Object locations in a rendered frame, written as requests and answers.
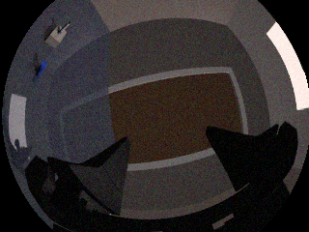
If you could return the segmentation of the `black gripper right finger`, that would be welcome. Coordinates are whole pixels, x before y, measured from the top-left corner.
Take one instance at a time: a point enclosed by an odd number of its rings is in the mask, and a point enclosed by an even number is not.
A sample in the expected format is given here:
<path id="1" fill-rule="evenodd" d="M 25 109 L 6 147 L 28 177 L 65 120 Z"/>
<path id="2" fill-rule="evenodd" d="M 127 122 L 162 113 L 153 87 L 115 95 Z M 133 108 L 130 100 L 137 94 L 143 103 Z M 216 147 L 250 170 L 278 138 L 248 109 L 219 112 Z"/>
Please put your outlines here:
<path id="1" fill-rule="evenodd" d="M 236 192 L 247 185 L 247 178 L 258 165 L 267 143 L 277 134 L 278 125 L 273 125 L 259 136 L 239 134 L 211 125 L 206 127 L 209 143 L 223 163 Z"/>

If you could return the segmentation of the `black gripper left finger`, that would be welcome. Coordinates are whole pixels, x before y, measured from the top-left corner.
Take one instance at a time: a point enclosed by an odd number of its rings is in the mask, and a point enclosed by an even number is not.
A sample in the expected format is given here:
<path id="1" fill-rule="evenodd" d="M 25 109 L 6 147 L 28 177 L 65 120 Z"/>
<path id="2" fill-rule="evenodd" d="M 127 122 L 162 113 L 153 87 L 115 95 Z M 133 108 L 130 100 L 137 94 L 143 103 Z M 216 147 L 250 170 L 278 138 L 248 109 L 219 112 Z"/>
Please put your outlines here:
<path id="1" fill-rule="evenodd" d="M 109 214 L 120 216 L 128 159 L 130 140 L 124 136 L 88 161 L 74 163 L 51 156 L 47 161 L 59 178 L 81 186 L 98 204 L 108 209 Z"/>

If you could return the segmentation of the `beige block with hole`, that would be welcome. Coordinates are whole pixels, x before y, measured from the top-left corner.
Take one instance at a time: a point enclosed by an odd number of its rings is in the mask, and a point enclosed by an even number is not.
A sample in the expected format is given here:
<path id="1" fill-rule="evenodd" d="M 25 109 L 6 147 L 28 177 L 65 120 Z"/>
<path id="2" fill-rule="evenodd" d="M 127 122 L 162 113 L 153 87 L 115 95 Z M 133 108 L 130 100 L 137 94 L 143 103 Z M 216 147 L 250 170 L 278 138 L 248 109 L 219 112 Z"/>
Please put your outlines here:
<path id="1" fill-rule="evenodd" d="M 62 30 L 62 27 L 59 26 L 59 24 L 58 24 L 58 26 L 55 27 L 53 31 L 51 31 L 49 38 L 47 38 L 45 40 L 45 42 L 48 43 L 49 45 L 53 46 L 53 47 L 57 47 L 57 45 L 59 45 L 61 43 L 62 39 L 67 34 L 67 32 L 65 30 L 63 30 L 61 32 L 61 34 L 58 34 L 59 30 Z"/>

